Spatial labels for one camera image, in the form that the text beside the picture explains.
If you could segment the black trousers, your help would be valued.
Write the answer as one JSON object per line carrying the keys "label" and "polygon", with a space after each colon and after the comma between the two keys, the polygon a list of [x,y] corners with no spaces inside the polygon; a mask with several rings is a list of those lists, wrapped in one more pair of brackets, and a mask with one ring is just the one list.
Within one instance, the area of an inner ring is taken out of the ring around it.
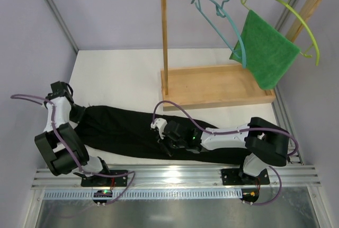
{"label": "black trousers", "polygon": [[109,106],[90,106],[75,127],[81,141],[94,149],[142,159],[201,161],[241,164],[249,151],[243,148],[220,148],[194,154],[182,148],[168,155],[151,129],[152,113]]}

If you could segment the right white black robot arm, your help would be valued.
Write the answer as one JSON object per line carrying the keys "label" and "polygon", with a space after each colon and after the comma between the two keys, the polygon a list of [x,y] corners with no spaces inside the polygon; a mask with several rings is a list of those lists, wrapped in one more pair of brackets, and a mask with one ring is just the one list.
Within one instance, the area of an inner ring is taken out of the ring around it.
{"label": "right white black robot arm", "polygon": [[189,129],[163,118],[154,119],[150,127],[158,133],[158,143],[169,156],[174,150],[193,154],[216,150],[247,151],[236,179],[244,185],[258,182],[260,173],[268,166],[282,167],[288,161],[288,133],[259,117],[234,129]]}

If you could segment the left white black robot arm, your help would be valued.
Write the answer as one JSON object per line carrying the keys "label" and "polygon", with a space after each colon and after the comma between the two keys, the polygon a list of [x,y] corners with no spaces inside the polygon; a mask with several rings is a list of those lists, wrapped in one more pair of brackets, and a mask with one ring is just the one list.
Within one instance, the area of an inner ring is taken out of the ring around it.
{"label": "left white black robot arm", "polygon": [[34,142],[50,172],[55,176],[73,173],[81,177],[83,187],[108,186],[111,178],[107,164],[88,154],[71,125],[79,124],[85,107],[75,104],[70,85],[52,83],[43,104],[48,110],[47,124]]}

